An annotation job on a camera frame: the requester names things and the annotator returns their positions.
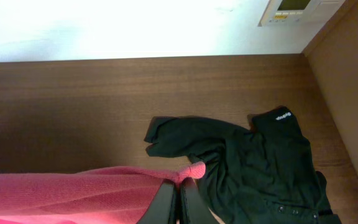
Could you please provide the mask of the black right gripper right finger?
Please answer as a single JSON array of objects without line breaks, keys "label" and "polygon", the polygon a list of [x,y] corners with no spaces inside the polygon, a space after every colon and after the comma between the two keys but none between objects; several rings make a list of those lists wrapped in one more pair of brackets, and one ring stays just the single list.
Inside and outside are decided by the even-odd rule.
[{"label": "black right gripper right finger", "polygon": [[192,178],[186,178],[181,183],[180,201],[180,224],[219,224],[201,198]]}]

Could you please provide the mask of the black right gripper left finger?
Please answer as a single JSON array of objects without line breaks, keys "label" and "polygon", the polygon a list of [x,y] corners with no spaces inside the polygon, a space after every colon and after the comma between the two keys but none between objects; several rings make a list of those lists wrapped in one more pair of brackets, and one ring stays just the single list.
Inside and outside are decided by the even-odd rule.
[{"label": "black right gripper left finger", "polygon": [[137,224],[176,224],[177,190],[175,183],[164,180]]}]

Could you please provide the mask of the orange t-shirt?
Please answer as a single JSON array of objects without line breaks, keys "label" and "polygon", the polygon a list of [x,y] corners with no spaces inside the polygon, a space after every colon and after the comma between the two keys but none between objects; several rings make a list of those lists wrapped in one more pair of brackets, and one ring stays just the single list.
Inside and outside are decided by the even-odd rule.
[{"label": "orange t-shirt", "polygon": [[0,174],[0,223],[137,223],[164,180],[200,179],[203,162],[180,171],[107,167],[75,174]]}]

